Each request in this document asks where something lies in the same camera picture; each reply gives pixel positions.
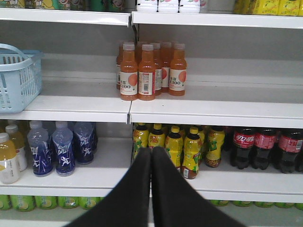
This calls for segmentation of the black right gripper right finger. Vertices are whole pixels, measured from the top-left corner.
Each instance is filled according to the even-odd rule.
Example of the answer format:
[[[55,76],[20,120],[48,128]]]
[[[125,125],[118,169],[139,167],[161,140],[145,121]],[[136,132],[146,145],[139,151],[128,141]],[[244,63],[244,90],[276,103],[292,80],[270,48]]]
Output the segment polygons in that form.
[[[243,227],[220,211],[181,176],[161,147],[152,149],[152,208],[156,227]]]

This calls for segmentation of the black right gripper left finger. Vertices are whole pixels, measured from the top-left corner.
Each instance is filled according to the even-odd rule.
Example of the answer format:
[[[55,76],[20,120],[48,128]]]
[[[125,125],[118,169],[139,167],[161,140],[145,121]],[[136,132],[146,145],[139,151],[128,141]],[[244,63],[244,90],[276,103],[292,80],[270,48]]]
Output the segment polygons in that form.
[[[126,174],[95,207],[67,227],[146,227],[152,151],[142,148]]]

